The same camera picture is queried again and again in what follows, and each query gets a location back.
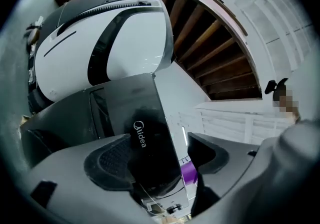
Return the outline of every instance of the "gray floor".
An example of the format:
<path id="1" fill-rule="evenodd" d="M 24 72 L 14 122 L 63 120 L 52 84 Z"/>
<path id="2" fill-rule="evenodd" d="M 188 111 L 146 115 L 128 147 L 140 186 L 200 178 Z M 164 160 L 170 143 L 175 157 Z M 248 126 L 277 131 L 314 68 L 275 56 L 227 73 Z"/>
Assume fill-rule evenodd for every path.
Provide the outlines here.
<path id="1" fill-rule="evenodd" d="M 55 8 L 54 0 L 20 0 L 0 32 L 0 150 L 14 178 L 28 169 L 18 132 L 22 115 L 30 115 L 23 34 L 30 23 Z"/>

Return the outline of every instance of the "fluorescent light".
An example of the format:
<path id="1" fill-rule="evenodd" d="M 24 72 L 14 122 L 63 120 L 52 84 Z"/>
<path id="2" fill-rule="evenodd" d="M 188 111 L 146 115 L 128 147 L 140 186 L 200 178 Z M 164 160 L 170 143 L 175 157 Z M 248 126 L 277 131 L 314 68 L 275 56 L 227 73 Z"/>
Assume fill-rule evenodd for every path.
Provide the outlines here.
<path id="1" fill-rule="evenodd" d="M 186 144 L 186 146 L 188 146 L 188 141 L 187 141 L 187 139 L 186 139 L 187 136 L 186 136 L 186 134 L 185 134 L 186 132 L 185 132 L 185 128 L 184 128 L 183 126 L 182 126 L 182 132 L 184 133 L 183 135 L 184 135 L 184 137 L 185 137 L 185 139 L 184 139 L 184 140 L 185 140 L 185 144 Z"/>

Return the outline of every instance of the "wooden ceiling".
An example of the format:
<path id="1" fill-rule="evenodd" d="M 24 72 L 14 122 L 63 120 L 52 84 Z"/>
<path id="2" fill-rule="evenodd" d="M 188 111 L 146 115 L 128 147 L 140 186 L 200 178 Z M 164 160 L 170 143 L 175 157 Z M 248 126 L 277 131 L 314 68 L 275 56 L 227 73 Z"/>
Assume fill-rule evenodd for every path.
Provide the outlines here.
<path id="1" fill-rule="evenodd" d="M 261 98 L 249 59 L 225 25 L 195 0 L 162 0 L 176 61 L 211 100 Z"/>

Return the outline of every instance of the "black stripe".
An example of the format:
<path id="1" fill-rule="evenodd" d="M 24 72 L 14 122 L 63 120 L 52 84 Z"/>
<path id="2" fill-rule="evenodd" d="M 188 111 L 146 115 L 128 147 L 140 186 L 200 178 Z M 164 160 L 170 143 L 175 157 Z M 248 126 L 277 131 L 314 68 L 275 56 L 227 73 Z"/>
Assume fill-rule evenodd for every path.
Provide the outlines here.
<path id="1" fill-rule="evenodd" d="M 63 42 L 65 39 L 69 38 L 71 35 L 75 34 L 77 31 L 74 31 L 73 33 L 70 33 L 68 36 L 64 37 L 61 41 L 59 41 L 57 44 L 55 44 L 43 57 L 45 57 L 51 50 L 53 50 L 56 46 L 58 46 L 61 42 Z"/>
<path id="2" fill-rule="evenodd" d="M 159 7 L 143 7 L 124 10 L 108 24 L 100 35 L 89 60 L 87 75 L 91 85 L 101 84 L 110 80 L 106 73 L 107 62 L 121 27 L 129 17 L 146 12 L 163 12 L 163 9 Z"/>
<path id="3" fill-rule="evenodd" d="M 122 9 L 122 8 L 129 8 L 129 7 L 138 7 L 138 6 L 151 6 L 151 3 L 143 3 L 143 2 L 139 2 L 139 3 L 129 3 L 129 4 L 118 4 L 118 5 L 111 5 L 111 6 L 104 6 L 101 8 L 96 8 L 93 10 L 89 10 L 86 12 L 83 12 L 77 16 L 75 16 L 74 18 L 72 18 L 71 20 L 65 22 L 58 30 L 57 32 L 57 36 L 59 36 L 60 34 L 62 34 L 68 27 L 70 27 L 72 24 L 88 18 L 88 17 L 92 17 L 95 15 L 99 15 L 102 14 L 104 12 L 108 12 L 111 10 L 116 10 L 116 9 Z"/>

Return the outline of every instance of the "white curved panel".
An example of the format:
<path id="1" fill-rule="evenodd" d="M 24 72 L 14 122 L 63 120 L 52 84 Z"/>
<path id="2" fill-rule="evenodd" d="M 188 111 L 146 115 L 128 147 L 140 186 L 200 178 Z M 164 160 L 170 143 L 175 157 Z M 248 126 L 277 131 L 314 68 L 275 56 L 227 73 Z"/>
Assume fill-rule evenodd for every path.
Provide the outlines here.
<path id="1" fill-rule="evenodd" d="M 110 51 L 106 72 L 111 80 L 153 73 L 166 43 L 164 13 L 141 13 L 129 17 Z"/>
<path id="2" fill-rule="evenodd" d="M 57 29 L 43 41 L 36 53 L 35 75 L 41 91 L 48 99 L 55 102 L 91 87 L 87 70 L 93 48 L 110 21 L 126 9 L 129 8 L 83 19 L 58 37 Z"/>

